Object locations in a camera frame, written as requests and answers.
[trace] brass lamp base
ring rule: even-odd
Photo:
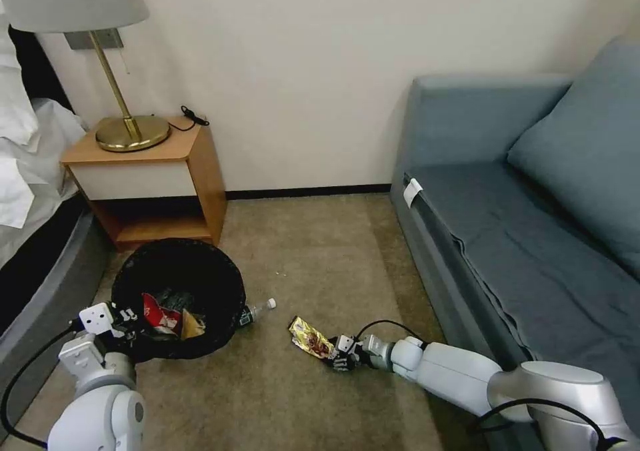
[[[171,135],[171,126],[160,117],[134,117],[133,129],[137,128],[134,131],[130,130],[131,122],[125,122],[125,119],[114,117],[103,121],[95,133],[98,146],[113,152],[141,151],[160,144]]]

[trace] white wall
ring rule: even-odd
[[[227,189],[389,182],[412,78],[576,71],[639,0],[146,0],[109,58],[132,111],[212,123]],[[117,106],[90,51],[41,41],[90,123]]]

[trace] baseboard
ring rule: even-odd
[[[255,191],[227,191],[227,200],[266,199],[268,197],[304,197],[314,195],[388,193],[391,184],[364,184],[327,187],[294,187],[292,189],[258,189]]]

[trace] black trash can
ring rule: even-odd
[[[204,316],[205,333],[184,341],[155,339],[144,317],[143,293],[164,300],[186,297],[187,310]],[[195,359],[231,339],[245,305],[245,288],[240,271],[221,250],[202,241],[171,238],[144,244],[129,256],[115,278],[111,299],[138,315],[143,332],[127,350],[134,361]]]

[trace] black cable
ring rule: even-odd
[[[62,331],[59,334],[56,334],[49,341],[47,341],[47,343],[44,346],[42,346],[42,348],[40,348],[26,363],[24,363],[22,368],[20,368],[20,370],[15,374],[15,376],[11,379],[11,381],[9,381],[9,384],[7,385],[7,389],[5,389],[5,392],[2,395],[2,401],[0,401],[0,422],[2,423],[2,426],[4,427],[4,429],[6,429],[7,432],[10,435],[15,436],[16,438],[21,439],[22,441],[26,441],[26,442],[28,442],[30,444],[35,445],[35,446],[39,446],[42,449],[47,449],[47,443],[46,442],[40,441],[39,439],[33,438],[33,437],[31,437],[31,436],[29,436],[27,434],[24,434],[24,433],[18,431],[9,422],[9,410],[8,410],[8,408],[9,408],[9,397],[11,395],[11,391],[13,390],[13,387],[18,382],[18,379],[20,379],[20,377],[23,375],[23,373],[27,370],[27,368],[37,358],[39,358],[40,355],[44,351],[49,349],[49,347],[52,344],[54,344],[56,341],[60,340],[64,336],[66,336],[68,333],[70,333],[72,331],[76,331],[77,329],[78,329],[77,328],[77,322],[76,321],[71,322],[71,324],[69,324],[69,327],[67,329],[65,329],[64,331]]]
[[[495,416],[496,414],[501,413],[506,409],[512,408],[514,406],[521,406],[523,404],[541,404],[544,406],[551,406],[554,408],[562,409],[563,411],[571,413],[574,416],[577,416],[578,418],[582,419],[582,421],[584,421],[585,423],[590,425],[590,427],[592,427],[592,429],[595,431],[596,435],[598,436],[598,444],[596,445],[596,448],[595,448],[596,451],[606,451],[610,449],[614,444],[617,444],[623,441],[620,438],[613,438],[613,437],[606,438],[600,426],[598,426],[598,424],[594,420],[592,420],[590,417],[588,417],[586,414],[578,411],[577,409],[567,406],[566,404],[558,403],[556,401],[539,399],[539,398],[523,398],[523,399],[518,399],[518,400],[503,403],[500,406],[496,406],[491,411],[488,411],[484,413],[482,416],[476,418],[469,425],[468,433],[481,434],[486,432],[498,431],[500,429],[504,429],[508,427],[508,425],[503,424],[500,426],[493,426],[491,428],[482,428],[481,425],[484,421],[488,420],[490,417]]]
[[[178,131],[191,131],[196,124],[203,125],[203,126],[208,126],[210,124],[209,121],[207,121],[206,119],[203,119],[202,117],[197,117],[195,115],[195,112],[191,111],[187,106],[180,106],[180,110],[182,111],[182,114],[185,115],[185,117],[188,117],[191,121],[193,121],[193,124],[183,129],[182,127],[177,127],[175,124],[169,123],[171,127],[178,129]]]
[[[353,340],[353,342],[351,343],[351,346],[349,347],[349,349],[347,350],[347,354],[349,354],[352,349],[355,347],[355,344],[359,341],[360,337],[362,336],[362,333],[366,330],[368,330],[371,326],[375,326],[376,324],[380,324],[380,323],[388,323],[388,324],[395,324],[396,326],[398,326],[399,328],[403,328],[406,332],[408,332],[409,334],[411,334],[414,338],[421,340],[422,341],[422,349],[424,350],[427,347],[428,342],[425,341],[423,338],[421,338],[420,336],[418,336],[415,332],[413,332],[410,328],[408,328],[407,326],[405,326],[404,324],[401,324],[399,322],[396,321],[392,321],[392,320],[377,320],[377,321],[373,321],[370,322],[369,324],[367,324],[364,328],[362,328],[360,330],[360,332],[355,336],[355,339]]]

